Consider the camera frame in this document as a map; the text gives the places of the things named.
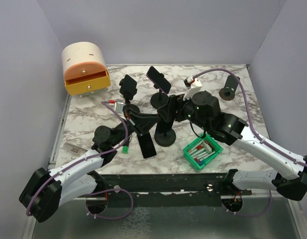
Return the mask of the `grey silver phone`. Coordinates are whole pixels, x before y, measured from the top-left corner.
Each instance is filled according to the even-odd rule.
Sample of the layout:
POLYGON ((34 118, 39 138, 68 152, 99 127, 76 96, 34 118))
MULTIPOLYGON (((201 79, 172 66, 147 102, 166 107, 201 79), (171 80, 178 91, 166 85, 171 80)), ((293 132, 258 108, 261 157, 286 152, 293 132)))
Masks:
POLYGON ((155 146, 149 132, 137 135, 137 139, 144 159, 156 156, 155 146))

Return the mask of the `wood base phone stand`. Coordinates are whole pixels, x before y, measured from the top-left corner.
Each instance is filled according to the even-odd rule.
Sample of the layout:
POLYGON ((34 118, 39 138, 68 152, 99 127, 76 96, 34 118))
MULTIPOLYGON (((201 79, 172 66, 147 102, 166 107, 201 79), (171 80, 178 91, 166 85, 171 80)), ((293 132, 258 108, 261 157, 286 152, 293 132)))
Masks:
POLYGON ((237 87, 238 82, 232 75, 229 75, 226 79, 224 87, 219 91, 219 96, 225 101, 232 101, 235 98, 237 87))

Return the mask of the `black phone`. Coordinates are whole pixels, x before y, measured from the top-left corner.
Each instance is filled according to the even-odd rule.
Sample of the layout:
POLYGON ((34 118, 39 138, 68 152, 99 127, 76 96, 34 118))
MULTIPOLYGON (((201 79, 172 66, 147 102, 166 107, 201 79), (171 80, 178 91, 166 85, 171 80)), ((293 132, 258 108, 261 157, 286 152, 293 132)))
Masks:
POLYGON ((158 114, 160 120, 157 122, 156 125, 156 129, 155 129, 155 133, 164 133, 164 132, 168 132, 172 129, 173 126, 173 122, 165 122, 160 115, 158 114))

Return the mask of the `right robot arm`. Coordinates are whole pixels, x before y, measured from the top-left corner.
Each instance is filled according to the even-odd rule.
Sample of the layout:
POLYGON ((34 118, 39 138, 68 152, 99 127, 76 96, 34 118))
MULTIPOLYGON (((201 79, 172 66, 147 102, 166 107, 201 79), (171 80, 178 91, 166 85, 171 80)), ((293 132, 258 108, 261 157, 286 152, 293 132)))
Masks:
POLYGON ((218 98, 209 92, 198 92, 190 100, 183 95, 171 95, 157 112, 165 122, 188 120, 214 140, 240 148, 272 167, 268 171, 229 170, 222 183, 225 193, 272 190, 294 201, 300 201, 306 194, 307 155, 291 153, 261 135, 255 136, 246 121, 222 112, 218 98))

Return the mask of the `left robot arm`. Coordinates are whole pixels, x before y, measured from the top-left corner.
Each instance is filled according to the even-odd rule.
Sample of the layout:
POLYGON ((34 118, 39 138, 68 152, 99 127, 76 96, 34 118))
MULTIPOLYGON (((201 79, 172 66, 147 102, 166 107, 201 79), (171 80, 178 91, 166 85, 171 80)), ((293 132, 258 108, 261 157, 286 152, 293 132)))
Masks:
POLYGON ((82 156, 54 169, 39 168, 33 172, 19 196, 27 216, 44 222, 61 205, 77 197, 106 196, 114 191, 106 188, 96 170, 110 163, 133 133, 140 142, 152 143, 149 130, 161 120, 157 114, 140 113, 133 106, 125 106, 123 114, 122 117, 116 114, 120 120, 116 127, 97 127, 92 147, 82 156))

